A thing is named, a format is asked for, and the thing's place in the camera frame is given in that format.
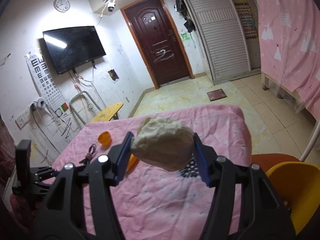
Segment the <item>beige crumpled object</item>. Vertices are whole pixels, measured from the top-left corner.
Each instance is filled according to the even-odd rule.
[[[193,152],[193,131],[180,121],[147,117],[132,138],[131,151],[141,161],[167,171],[183,169]]]

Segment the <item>wrinkled pink fabric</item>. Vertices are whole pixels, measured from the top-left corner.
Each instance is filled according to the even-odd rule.
[[[257,3],[261,70],[289,91],[296,90],[307,110],[319,120],[319,9],[313,0]]]
[[[180,120],[198,133],[203,144],[212,146],[218,155],[233,163],[243,166],[251,163],[251,136],[237,106],[211,104],[157,115]],[[111,133],[112,145],[116,145],[128,131],[136,135],[143,119],[140,116],[87,124],[57,158],[53,168],[61,170],[67,162],[78,164],[93,143],[98,146],[95,158],[106,154],[108,150],[97,142],[103,131]],[[178,171],[168,172],[139,162],[111,193],[127,240],[198,240],[214,189],[207,188],[199,176],[185,178]],[[231,233],[238,229],[240,202],[241,190],[236,187]],[[87,230],[94,234],[88,186],[84,189],[84,206]]]

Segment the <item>clock face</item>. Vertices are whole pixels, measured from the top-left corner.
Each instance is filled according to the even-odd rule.
[[[70,2],[68,0],[55,0],[54,7],[59,12],[66,12],[70,9]]]

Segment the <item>green drawing on wall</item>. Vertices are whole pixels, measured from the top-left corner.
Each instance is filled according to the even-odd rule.
[[[190,41],[189,33],[181,33],[182,41]]]

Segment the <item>door frame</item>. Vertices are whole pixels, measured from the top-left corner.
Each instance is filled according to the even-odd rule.
[[[143,62],[144,62],[145,65],[147,66],[147,70],[148,70],[148,72],[149,72],[149,75],[150,75],[150,77],[151,77],[151,80],[152,80],[155,88],[156,88],[156,89],[159,89],[159,88],[160,88],[160,85],[158,84],[158,82],[157,82],[157,80],[156,80],[156,76],[154,75],[154,73],[153,73],[153,71],[152,71],[152,68],[151,68],[151,65],[150,65],[150,63],[149,63],[146,55],[145,55],[144,52],[143,52],[143,49],[142,49],[142,46],[141,46],[141,44],[140,44],[140,42],[139,42],[139,40],[138,40],[137,34],[136,34],[135,30],[133,29],[133,27],[132,27],[132,25],[131,25],[131,23],[130,23],[130,21],[129,21],[128,16],[127,16],[126,13],[125,13],[125,10],[126,10],[126,9],[130,8],[131,6],[137,5],[137,4],[139,4],[139,3],[143,3],[144,1],[145,1],[145,0],[137,0],[137,1],[135,1],[135,2],[133,2],[133,3],[131,3],[131,4],[129,4],[129,5],[121,8],[120,10],[121,10],[121,13],[122,13],[122,15],[123,15],[123,17],[124,17],[125,22],[127,23],[127,26],[128,26],[128,28],[129,28],[129,30],[130,30],[130,33],[131,33],[131,35],[132,35],[132,37],[133,37],[133,39],[134,39],[134,41],[135,41],[135,43],[136,43],[136,45],[137,45],[137,47],[138,47],[138,50],[139,50],[139,52],[140,52],[140,54],[141,54],[141,57],[142,57],[142,59],[143,59]],[[171,24],[171,26],[172,26],[172,30],[173,30],[174,34],[176,35],[176,37],[177,37],[177,40],[178,40],[178,43],[179,43],[179,47],[180,47],[180,49],[181,49],[181,51],[182,51],[183,58],[184,58],[184,60],[185,60],[185,62],[186,62],[186,65],[187,65],[187,69],[188,69],[190,78],[191,78],[191,79],[194,79],[195,76],[194,76],[193,73],[192,73],[191,65],[190,65],[190,62],[189,62],[187,53],[186,53],[186,51],[185,51],[185,49],[184,49],[184,46],[183,46],[182,40],[181,40],[181,38],[180,38],[179,32],[178,32],[178,30],[177,30],[177,26],[176,26],[176,24],[174,23],[174,21],[173,21],[173,19],[172,19],[172,16],[171,16],[171,14],[170,14],[170,12],[169,12],[166,4],[164,3],[164,0],[160,0],[160,2],[161,2],[162,8],[163,8],[166,16],[168,17],[168,19],[169,19],[169,21],[170,21],[170,24]]]

